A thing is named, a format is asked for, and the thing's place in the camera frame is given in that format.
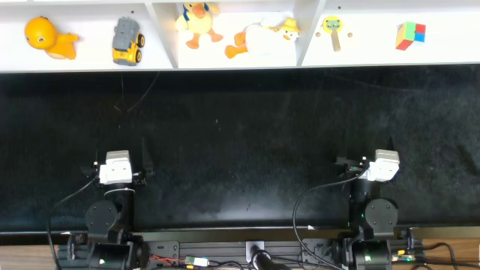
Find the wooden floor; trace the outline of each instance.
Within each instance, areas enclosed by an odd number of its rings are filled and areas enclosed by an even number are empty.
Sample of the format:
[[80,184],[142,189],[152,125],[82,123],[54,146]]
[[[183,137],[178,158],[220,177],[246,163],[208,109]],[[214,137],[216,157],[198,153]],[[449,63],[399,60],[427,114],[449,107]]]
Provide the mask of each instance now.
[[[446,242],[451,245],[457,260],[479,260],[480,239],[428,239],[424,245],[433,245],[437,242]],[[446,247],[427,252],[428,257],[450,260],[450,253]],[[431,265],[432,269],[452,270],[453,266]],[[55,266],[50,253],[50,247],[37,246],[0,246],[0,270],[52,270]],[[395,266],[395,270],[407,270],[412,266]]]

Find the orange rubber duck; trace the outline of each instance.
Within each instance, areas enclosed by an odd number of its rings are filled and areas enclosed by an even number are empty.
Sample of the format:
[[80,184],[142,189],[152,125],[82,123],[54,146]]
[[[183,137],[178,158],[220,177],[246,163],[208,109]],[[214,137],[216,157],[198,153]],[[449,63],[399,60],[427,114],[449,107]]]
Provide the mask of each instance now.
[[54,59],[70,59],[77,57],[74,41],[78,41],[76,34],[60,34],[55,26],[45,17],[34,18],[25,27],[25,36],[28,44],[35,49],[45,50],[45,53]]

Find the red block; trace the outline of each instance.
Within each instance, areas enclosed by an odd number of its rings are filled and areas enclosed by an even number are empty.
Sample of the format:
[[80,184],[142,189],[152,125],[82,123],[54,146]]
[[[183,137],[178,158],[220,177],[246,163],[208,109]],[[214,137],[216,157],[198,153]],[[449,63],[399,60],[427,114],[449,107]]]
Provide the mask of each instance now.
[[426,25],[421,25],[417,23],[417,26],[415,27],[415,33],[420,33],[420,34],[425,34],[425,29],[427,28]]
[[398,44],[398,50],[406,50],[410,45],[412,45],[413,40],[403,40],[400,44]]

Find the handle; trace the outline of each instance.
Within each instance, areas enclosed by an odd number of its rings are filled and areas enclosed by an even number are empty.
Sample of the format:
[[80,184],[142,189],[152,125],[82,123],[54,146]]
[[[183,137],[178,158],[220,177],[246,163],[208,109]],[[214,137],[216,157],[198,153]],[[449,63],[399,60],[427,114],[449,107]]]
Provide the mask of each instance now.
[[338,33],[336,29],[331,31],[331,42],[333,43],[333,51],[340,52],[340,41],[338,40]]

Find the toy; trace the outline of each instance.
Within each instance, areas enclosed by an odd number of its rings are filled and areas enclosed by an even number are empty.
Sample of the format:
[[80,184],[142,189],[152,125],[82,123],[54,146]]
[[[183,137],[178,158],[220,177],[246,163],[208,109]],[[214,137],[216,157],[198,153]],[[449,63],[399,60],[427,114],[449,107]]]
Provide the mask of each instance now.
[[395,48],[397,50],[406,50],[413,41],[425,42],[426,25],[414,22],[405,22],[398,30],[397,43]]
[[210,35],[211,42],[224,39],[223,35],[215,33],[212,28],[213,18],[210,13],[212,12],[214,15],[220,13],[220,8],[216,4],[206,2],[184,3],[183,9],[183,14],[175,22],[175,28],[178,31],[188,29],[193,32],[192,40],[187,42],[189,48],[198,49],[200,47],[200,36],[204,34]]
[[55,26],[43,16],[30,20],[25,27],[25,37],[28,44],[35,49],[45,50],[53,59],[70,59],[77,57],[74,41],[76,34],[60,34]]
[[299,37],[300,29],[296,20],[287,18],[285,23],[278,27],[265,27],[259,24],[248,26],[245,31],[235,35],[235,46],[229,45],[225,48],[225,55],[229,59],[240,53],[254,53],[256,55],[267,55],[282,53],[285,42],[295,42]]
[[344,27],[342,20],[336,16],[328,16],[323,20],[323,30],[331,34],[331,42],[333,43],[333,51],[340,52],[340,41],[338,40],[338,32]]
[[145,37],[140,34],[140,27],[130,18],[118,19],[114,28],[113,62],[119,65],[134,66],[142,60],[140,48],[145,46]]

